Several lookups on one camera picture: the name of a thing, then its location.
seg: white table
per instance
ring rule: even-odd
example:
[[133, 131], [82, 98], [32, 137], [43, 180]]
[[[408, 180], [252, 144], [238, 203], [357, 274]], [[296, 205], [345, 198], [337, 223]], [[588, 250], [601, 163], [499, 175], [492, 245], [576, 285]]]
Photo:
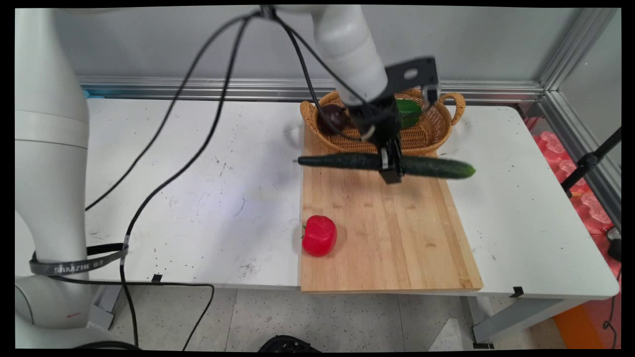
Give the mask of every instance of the white table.
[[[87, 204], [143, 149], [169, 103], [88, 102]], [[175, 106], [153, 148], [86, 214], [89, 245], [123, 241], [146, 195], [201, 145], [216, 107], [207, 101]], [[227, 102], [207, 150], [137, 221], [127, 279], [149, 281], [162, 274], [162, 281], [218, 287], [296, 288], [302, 170], [292, 160], [301, 153], [303, 130], [298, 103]], [[617, 294], [613, 274], [514, 109], [468, 107], [437, 153], [477, 170], [448, 185], [483, 279], [478, 292], [439, 294], [494, 297], [512, 295], [515, 286], [523, 289], [517, 303], [491, 318], [485, 300], [471, 300], [474, 307], [485, 306], [485, 315], [475, 315], [477, 340]], [[15, 228], [15, 272], [24, 276], [33, 244], [17, 214]], [[117, 267], [97, 269], [91, 279], [119, 280]]]

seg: black velcro strap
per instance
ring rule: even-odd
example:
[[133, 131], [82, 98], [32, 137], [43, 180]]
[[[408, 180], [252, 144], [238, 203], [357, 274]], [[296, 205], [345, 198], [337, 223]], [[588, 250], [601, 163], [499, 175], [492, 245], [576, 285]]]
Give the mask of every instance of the black velcro strap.
[[514, 286], [514, 293], [510, 297], [519, 297], [524, 293], [522, 286]]
[[42, 263], [37, 261], [36, 253], [29, 261], [31, 272], [37, 275], [63, 276], [69, 274], [85, 273], [103, 267], [117, 259], [121, 259], [128, 254], [128, 247], [123, 248], [123, 243], [110, 243], [103, 245], [93, 245], [86, 248], [87, 255], [96, 255], [114, 252], [105, 257], [77, 260], [75, 262]]

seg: green cucumber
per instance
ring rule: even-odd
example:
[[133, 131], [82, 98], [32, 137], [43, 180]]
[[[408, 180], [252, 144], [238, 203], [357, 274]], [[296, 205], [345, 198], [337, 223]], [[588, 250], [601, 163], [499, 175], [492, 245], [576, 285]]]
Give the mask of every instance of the green cucumber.
[[408, 129], [419, 122], [421, 116], [421, 106], [413, 100], [397, 99], [397, 108], [399, 109], [399, 120], [401, 121], [401, 129]]
[[[345, 152], [343, 154], [323, 156], [300, 156], [298, 164], [357, 170], [381, 170], [382, 158], [378, 154]], [[401, 169], [407, 175], [439, 177], [442, 179], [466, 179], [476, 172], [472, 165], [468, 163], [423, 156], [402, 156]]]

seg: black stand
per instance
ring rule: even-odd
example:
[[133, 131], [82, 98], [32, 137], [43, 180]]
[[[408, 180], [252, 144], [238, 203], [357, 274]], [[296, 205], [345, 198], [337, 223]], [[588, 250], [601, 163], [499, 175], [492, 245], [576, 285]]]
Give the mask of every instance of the black stand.
[[571, 198], [571, 187], [576, 184], [584, 175], [593, 170], [600, 161], [606, 156], [606, 153], [611, 151], [620, 141], [622, 141], [622, 127], [613, 133], [605, 142], [602, 143], [594, 152], [588, 152], [584, 154], [578, 162], [578, 168], [571, 175], [562, 182], [562, 188], [565, 190], [566, 195]]

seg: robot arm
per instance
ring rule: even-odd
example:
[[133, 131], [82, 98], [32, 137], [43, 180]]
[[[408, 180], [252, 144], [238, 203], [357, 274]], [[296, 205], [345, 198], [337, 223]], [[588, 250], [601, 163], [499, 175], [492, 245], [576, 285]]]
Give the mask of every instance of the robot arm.
[[[380, 171], [384, 180], [399, 182], [401, 138], [393, 93], [422, 85], [424, 99], [433, 103], [438, 97], [434, 59], [426, 58], [431, 64], [428, 67], [419, 66], [421, 60], [384, 67], [360, 5], [275, 8], [311, 14], [320, 57], [363, 100], [338, 81], [335, 88], [361, 137], [374, 144], [384, 159]], [[87, 256], [84, 191], [88, 108], [57, 38], [53, 11], [16, 9], [14, 87], [15, 210], [33, 235], [38, 261], [49, 263], [86, 260]], [[411, 67], [419, 74], [408, 82], [403, 71]], [[68, 277], [87, 280], [88, 273]], [[98, 330], [84, 328], [93, 299], [89, 285], [36, 275], [16, 279], [15, 286], [16, 335], [32, 336], [21, 346], [50, 342], [37, 338], [54, 335], [47, 328], [80, 328], [67, 330], [73, 332], [67, 336], [74, 337], [66, 343], [104, 339]], [[61, 336], [55, 340], [64, 343]]]
[[[86, 259], [88, 106], [57, 38], [53, 11], [15, 13], [15, 210], [32, 233], [39, 261], [70, 262]], [[88, 279], [88, 273], [73, 276]], [[27, 321], [86, 326], [90, 286], [45, 276], [15, 284], [16, 313]]]
[[361, 5], [275, 5], [275, 8], [311, 14], [320, 57], [364, 100], [333, 79], [360, 137], [377, 148], [384, 181], [400, 182], [401, 123], [394, 94], [421, 86], [424, 101], [434, 104], [440, 94], [434, 58], [416, 58], [384, 67]]

